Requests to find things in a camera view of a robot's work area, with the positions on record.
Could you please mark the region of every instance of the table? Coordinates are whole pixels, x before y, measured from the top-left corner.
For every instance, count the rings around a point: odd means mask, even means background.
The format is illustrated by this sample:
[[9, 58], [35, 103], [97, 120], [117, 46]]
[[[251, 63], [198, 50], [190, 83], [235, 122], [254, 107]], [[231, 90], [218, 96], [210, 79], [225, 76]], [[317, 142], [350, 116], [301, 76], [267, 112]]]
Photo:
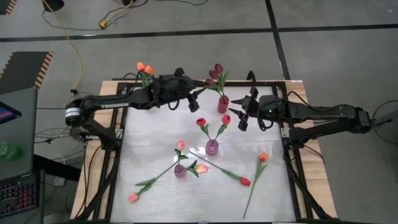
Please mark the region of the table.
[[[104, 81], [101, 87], [100, 95], [112, 95], [116, 94], [117, 92], [117, 87], [119, 82], [127, 82], [125, 80], [123, 81]], [[241, 80], [234, 80], [234, 81], [229, 81], [229, 82], [250, 82], [250, 81], [241, 81]], [[298, 93], [304, 100], [307, 100], [307, 96], [305, 94], [305, 89], [302, 81], [296, 81], [296, 80], [289, 80], [289, 81], [276, 81], [276, 80], [261, 80], [257, 82], [285, 82], [287, 92], [289, 91], [295, 91]], [[294, 96], [290, 95], [289, 100], [293, 102], [300, 102], [300, 100]], [[95, 114], [95, 120], [102, 124], [105, 127], [108, 127], [111, 124], [111, 117], [112, 117], [112, 110], [101, 110], [97, 111]], [[116, 118], [116, 121], [121, 120], [121, 115], [118, 115]], [[296, 125], [298, 127], [302, 128], [309, 128], [313, 126], [313, 123], [311, 121], [306, 121], [304, 123]], [[314, 150], [320, 152], [319, 144], [317, 140], [311, 140], [307, 143], [308, 146], [313, 148]], [[86, 164], [86, 170], [88, 170], [88, 166], [90, 163], [91, 158], [93, 157], [93, 154], [95, 150], [100, 146], [100, 141], [99, 140], [94, 140], [88, 144], [87, 150], [86, 150], [86, 157], [85, 157], [85, 164]], [[87, 195], [87, 201], [89, 202], [95, 195], [98, 189], [98, 184], [100, 181], [100, 175], [101, 175], [101, 170], [103, 168], [103, 160], [104, 160], [104, 155], [105, 151], [99, 150], [96, 154], [95, 157], [93, 158], [93, 162], [91, 165], [91, 170], [90, 170], [90, 184], [88, 186], [88, 195]], [[111, 152], [111, 158], [114, 157], [114, 152]], [[331, 196], [330, 192], [330, 187], [328, 183], [328, 179], [326, 176], [326, 171], [325, 171], [325, 166], [323, 165], [322, 160], [315, 155], [313, 152], [308, 151], [306, 149], [301, 149], [300, 150], [300, 157], [302, 160], [302, 167], [303, 167], [303, 173], [305, 175], [305, 180], [307, 183], [307, 188], [308, 190], [312, 193], [314, 198], [317, 200], [317, 202], [323, 207], [323, 209], [331, 216], [336, 217], [336, 211], [333, 203], [333, 199]], [[110, 159], [109, 163], [109, 168], [108, 171], [110, 170], [110, 166], [113, 162], [113, 159]], [[298, 206], [300, 209], [300, 214], [302, 218], [307, 217], [307, 213], [305, 210], [305, 203], [303, 196], [301, 192], [297, 189], [297, 198], [298, 198]], [[98, 218], [105, 218], [106, 214], [106, 204], [108, 202], [108, 194], [109, 194], [109, 188], [106, 190], [106, 192], [103, 195], [102, 201], [101, 201], [101, 206], [99, 208], [99, 214]], [[72, 209], [72, 214], [71, 218], [75, 218], [82, 203], [83, 199], [85, 196], [85, 182], [84, 182], [84, 175], [80, 176], [80, 181], [78, 184], [76, 196], [75, 196], [75, 202], [73, 204], [73, 209]]]

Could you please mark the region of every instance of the keyboard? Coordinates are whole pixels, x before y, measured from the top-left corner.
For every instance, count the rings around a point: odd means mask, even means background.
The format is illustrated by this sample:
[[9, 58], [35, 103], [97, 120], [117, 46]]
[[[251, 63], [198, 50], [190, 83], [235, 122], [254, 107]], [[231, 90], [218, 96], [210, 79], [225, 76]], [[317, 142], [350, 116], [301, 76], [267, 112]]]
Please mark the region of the keyboard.
[[39, 185], [34, 173], [0, 182], [0, 218], [38, 207]]

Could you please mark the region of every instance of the red vase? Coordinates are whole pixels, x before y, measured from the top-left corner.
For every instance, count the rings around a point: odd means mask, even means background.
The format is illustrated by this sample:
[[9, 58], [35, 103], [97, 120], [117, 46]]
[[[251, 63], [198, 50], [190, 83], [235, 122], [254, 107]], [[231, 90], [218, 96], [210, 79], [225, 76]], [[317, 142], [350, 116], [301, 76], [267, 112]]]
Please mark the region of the red vase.
[[221, 96], [220, 99], [218, 100], [218, 107], [217, 111], [219, 113], [225, 113], [226, 110], [228, 109], [228, 104], [229, 104], [229, 98], [228, 96]]

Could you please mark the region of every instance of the yellow cable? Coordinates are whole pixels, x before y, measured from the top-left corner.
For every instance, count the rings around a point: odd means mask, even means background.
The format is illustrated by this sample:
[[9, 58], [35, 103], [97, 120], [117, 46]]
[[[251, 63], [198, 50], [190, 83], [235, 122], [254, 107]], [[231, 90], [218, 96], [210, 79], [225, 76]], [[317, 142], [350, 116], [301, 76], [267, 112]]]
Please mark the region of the yellow cable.
[[77, 82], [75, 83], [74, 89], [76, 90], [77, 87], [79, 86], [79, 83], [80, 83], [80, 80], [81, 80], [81, 76], [83, 75], [83, 61], [81, 60], [81, 56], [80, 56], [80, 53], [79, 53], [79, 51], [77, 50], [77, 48], [74, 46], [74, 44], [73, 44], [72, 42], [70, 42], [68, 32], [67, 32], [66, 28], [63, 26], [63, 24], [62, 24], [62, 22], [60, 21], [60, 19], [59, 19], [59, 18], [57, 17], [57, 15], [55, 14], [54, 10], [52, 10], [52, 8], [49, 6], [49, 4], [47, 3], [46, 0], [43, 0], [43, 2], [44, 2], [44, 4], [50, 9], [52, 15], [56, 18], [56, 20], [58, 21], [58, 23], [61, 25], [61, 27], [62, 27], [63, 31], [65, 32], [65, 35], [66, 35], [66, 37], [67, 37], [67, 39], [68, 39], [68, 43], [75, 49], [76, 54], [77, 54], [77, 57], [79, 58], [79, 61], [80, 61], [80, 74], [79, 74], [79, 79], [78, 79]]
[[99, 26], [100, 26], [102, 29], [105, 29], [105, 28], [108, 26], [108, 22], [109, 22], [112, 18], [114, 18], [115, 16], [117, 16], [117, 15], [119, 15], [120, 13], [126, 11], [126, 10], [131, 6], [131, 4], [132, 4], [133, 1], [134, 1], [134, 0], [131, 0], [130, 3], [129, 3], [124, 9], [122, 9], [121, 11], [115, 13], [113, 16], [111, 16], [111, 17], [110, 17], [109, 19], [107, 19], [105, 22], [99, 22]]

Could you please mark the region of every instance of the flower stem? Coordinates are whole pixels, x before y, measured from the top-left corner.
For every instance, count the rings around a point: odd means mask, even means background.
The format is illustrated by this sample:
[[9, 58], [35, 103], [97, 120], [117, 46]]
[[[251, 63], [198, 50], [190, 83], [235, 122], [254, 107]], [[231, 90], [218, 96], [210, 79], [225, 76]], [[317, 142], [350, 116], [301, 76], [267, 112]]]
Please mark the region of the flower stem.
[[206, 160], [206, 159], [204, 159], [204, 158], [202, 158], [202, 157], [196, 155], [195, 153], [191, 152], [191, 154], [193, 154], [193, 155], [196, 156], [197, 158], [199, 158], [199, 159], [201, 159], [201, 160], [204, 160], [204, 161], [208, 162], [209, 164], [211, 164], [211, 165], [213, 165], [213, 166], [219, 168], [220, 170], [223, 170], [222, 168], [220, 168], [220, 167], [217, 166], [216, 164], [214, 164], [214, 163], [212, 163], [212, 162], [209, 162], [208, 160]]
[[165, 174], [167, 171], [169, 171], [169, 169], [171, 169], [175, 164], [177, 164], [178, 162], [180, 162], [180, 160], [178, 160], [177, 162], [174, 162], [173, 165], [171, 165], [169, 168], [167, 168], [165, 171], [163, 171], [163, 173], [159, 174], [155, 180], [157, 180], [159, 177], [161, 177], [163, 174]]
[[256, 182], [257, 182], [257, 180], [254, 181], [253, 186], [252, 186], [252, 188], [251, 188], [250, 196], [249, 196], [249, 200], [248, 200], [248, 204], [246, 205], [246, 209], [244, 210], [243, 219], [244, 219], [244, 217], [246, 216], [246, 212], [248, 211], [249, 204], [250, 204], [250, 199], [251, 199], [251, 195], [253, 194], [253, 190], [254, 190], [254, 186], [256, 185]]

